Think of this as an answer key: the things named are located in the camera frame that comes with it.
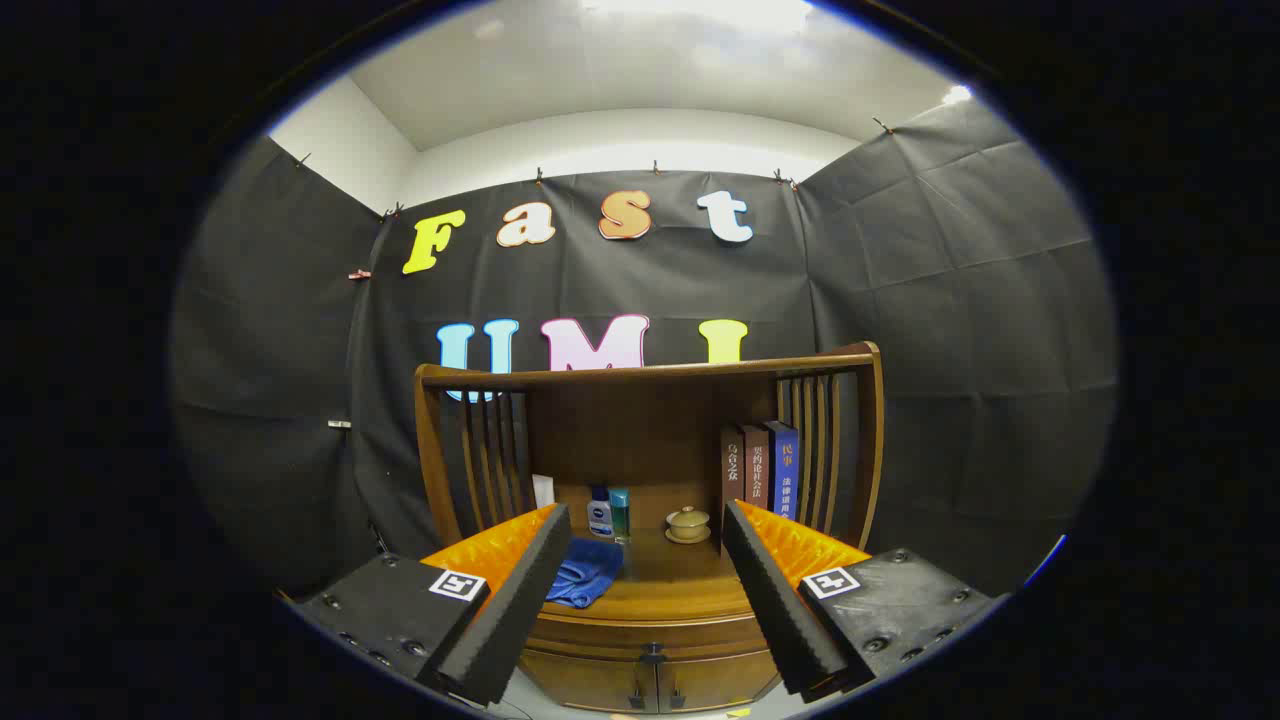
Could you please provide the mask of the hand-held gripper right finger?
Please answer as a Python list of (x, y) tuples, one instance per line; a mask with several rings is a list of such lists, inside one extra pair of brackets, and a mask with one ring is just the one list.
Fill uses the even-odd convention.
[(724, 507), (724, 547), (785, 689), (805, 702), (905, 673), (1001, 606), (913, 550), (869, 555), (742, 501)]

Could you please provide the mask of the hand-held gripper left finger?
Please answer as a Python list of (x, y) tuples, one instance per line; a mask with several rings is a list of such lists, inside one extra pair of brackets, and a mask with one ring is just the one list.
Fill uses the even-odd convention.
[(550, 503), (425, 559), (379, 555), (294, 610), (375, 667), (495, 703), (571, 537), (568, 509)]

